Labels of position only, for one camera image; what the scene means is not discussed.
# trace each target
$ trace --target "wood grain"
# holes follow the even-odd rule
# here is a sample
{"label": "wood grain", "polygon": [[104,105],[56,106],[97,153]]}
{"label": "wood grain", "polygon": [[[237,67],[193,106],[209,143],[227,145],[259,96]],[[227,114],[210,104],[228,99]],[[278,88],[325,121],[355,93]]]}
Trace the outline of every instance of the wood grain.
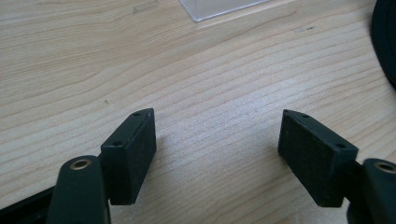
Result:
{"label": "wood grain", "polygon": [[347,223],[277,156],[284,108],[396,162],[396,94],[370,40],[374,0],[274,0],[193,22],[177,0],[0,2],[0,207],[97,155],[136,110],[158,151],[113,223]]}

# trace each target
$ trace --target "screw hole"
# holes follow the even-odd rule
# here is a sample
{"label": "screw hole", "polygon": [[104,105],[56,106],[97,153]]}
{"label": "screw hole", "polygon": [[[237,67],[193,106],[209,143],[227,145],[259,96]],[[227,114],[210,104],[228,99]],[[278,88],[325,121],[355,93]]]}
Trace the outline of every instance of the screw hole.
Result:
{"label": "screw hole", "polygon": [[380,169],[381,171],[390,173],[390,174],[396,174],[396,168],[392,165],[386,164],[384,162],[377,162],[375,164],[376,168]]}
{"label": "screw hole", "polygon": [[90,160],[79,160],[75,161],[70,165],[72,170],[82,170],[91,164]]}
{"label": "screw hole", "polygon": [[337,147],[339,147],[339,148],[346,148],[346,145],[344,145],[344,144],[335,144]]}
{"label": "screw hole", "polygon": [[113,142],[113,146],[120,147],[120,146],[122,146],[122,142],[121,141]]}

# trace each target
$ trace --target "wooden surface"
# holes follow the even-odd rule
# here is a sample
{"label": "wooden surface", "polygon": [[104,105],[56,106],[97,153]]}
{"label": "wooden surface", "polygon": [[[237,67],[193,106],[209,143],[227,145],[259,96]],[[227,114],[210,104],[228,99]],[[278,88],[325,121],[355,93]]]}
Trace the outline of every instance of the wooden surface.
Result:
{"label": "wooden surface", "polygon": [[276,152],[282,110],[396,162],[374,0],[274,0],[200,23],[177,0],[0,2],[0,207],[53,186],[136,110],[158,151],[113,223],[347,223]]}

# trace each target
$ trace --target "black curved edge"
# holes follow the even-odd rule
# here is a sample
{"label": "black curved edge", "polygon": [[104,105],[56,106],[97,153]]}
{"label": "black curved edge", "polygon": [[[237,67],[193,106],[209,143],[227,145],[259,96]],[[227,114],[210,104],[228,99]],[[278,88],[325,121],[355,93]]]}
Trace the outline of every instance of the black curved edge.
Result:
{"label": "black curved edge", "polygon": [[396,1],[376,1],[371,36],[379,63],[396,88]]}

